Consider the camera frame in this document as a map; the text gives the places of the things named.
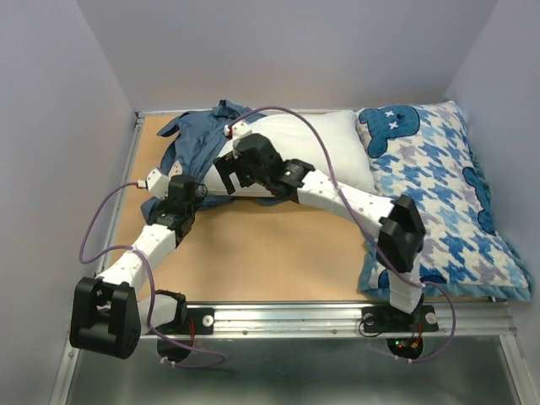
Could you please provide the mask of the blue cartoon letter pillowcase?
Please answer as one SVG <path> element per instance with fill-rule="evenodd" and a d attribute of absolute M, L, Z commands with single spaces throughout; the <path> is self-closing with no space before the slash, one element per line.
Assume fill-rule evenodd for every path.
<path fill-rule="evenodd" d="M 161 158 L 159 171 L 167 175 L 178 164 L 197 182 L 210 186 L 204 176 L 226 143 L 224 126 L 250 111 L 249 107 L 221 100 L 210 110 L 188 111 L 173 118 L 157 132 L 161 138 L 175 136 Z"/>

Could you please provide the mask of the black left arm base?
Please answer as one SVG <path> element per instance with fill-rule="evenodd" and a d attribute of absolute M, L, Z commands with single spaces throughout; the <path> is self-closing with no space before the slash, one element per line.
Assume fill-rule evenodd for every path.
<path fill-rule="evenodd" d="M 159 289 L 155 294 L 150 325 L 168 335 L 213 334 L 215 310 L 192 306 L 182 293 Z"/>

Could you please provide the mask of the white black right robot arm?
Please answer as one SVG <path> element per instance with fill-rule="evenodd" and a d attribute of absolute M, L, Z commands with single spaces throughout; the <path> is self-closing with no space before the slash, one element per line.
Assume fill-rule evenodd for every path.
<path fill-rule="evenodd" d="M 283 159 L 259 133 L 241 137 L 213 163 L 229 194 L 237 186 L 257 184 L 278 199 L 355 222 L 388 271 L 389 322 L 407 329 L 418 320 L 423 299 L 419 258 L 426 229 L 411 197 L 376 196 L 336 181 L 300 159 Z"/>

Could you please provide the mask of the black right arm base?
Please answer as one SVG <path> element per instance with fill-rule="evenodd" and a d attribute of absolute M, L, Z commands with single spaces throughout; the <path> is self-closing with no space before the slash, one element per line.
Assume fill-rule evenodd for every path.
<path fill-rule="evenodd" d="M 438 332 L 439 325 L 432 305 L 421 305 L 406 314 L 390 305 L 375 305 L 361 310 L 363 331 L 369 335 L 385 333 Z"/>

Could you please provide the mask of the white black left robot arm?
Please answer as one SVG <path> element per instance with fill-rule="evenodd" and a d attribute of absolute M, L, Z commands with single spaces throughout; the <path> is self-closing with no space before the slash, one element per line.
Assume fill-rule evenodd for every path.
<path fill-rule="evenodd" d="M 136 182 L 158 199 L 138 238 L 120 246 L 120 258 L 101 274 L 82 278 L 76 285 L 69 342 L 75 348 L 119 359 L 131 356 L 139 338 L 153 327 L 194 332 L 186 297 L 166 290 L 151 290 L 140 302 L 138 291 L 153 284 L 153 269 L 173 252 L 192 230 L 205 195 L 191 175 L 167 177 L 157 171 Z"/>

